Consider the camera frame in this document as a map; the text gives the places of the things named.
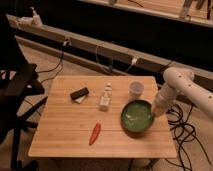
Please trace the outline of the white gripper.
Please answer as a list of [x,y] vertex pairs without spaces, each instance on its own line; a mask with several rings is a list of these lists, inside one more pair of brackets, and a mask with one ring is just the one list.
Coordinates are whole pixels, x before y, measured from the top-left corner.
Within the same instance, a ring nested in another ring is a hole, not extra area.
[[172,104],[173,101],[171,99],[166,99],[160,94],[157,94],[151,106],[151,113],[155,117],[160,117],[168,111]]

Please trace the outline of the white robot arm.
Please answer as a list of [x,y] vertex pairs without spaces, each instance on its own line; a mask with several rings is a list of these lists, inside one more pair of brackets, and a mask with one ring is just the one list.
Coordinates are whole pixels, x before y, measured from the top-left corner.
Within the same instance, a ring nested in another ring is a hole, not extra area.
[[169,67],[163,73],[164,84],[157,92],[151,113],[159,117],[167,112],[179,94],[184,94],[202,112],[213,120],[213,93],[193,82],[190,69]]

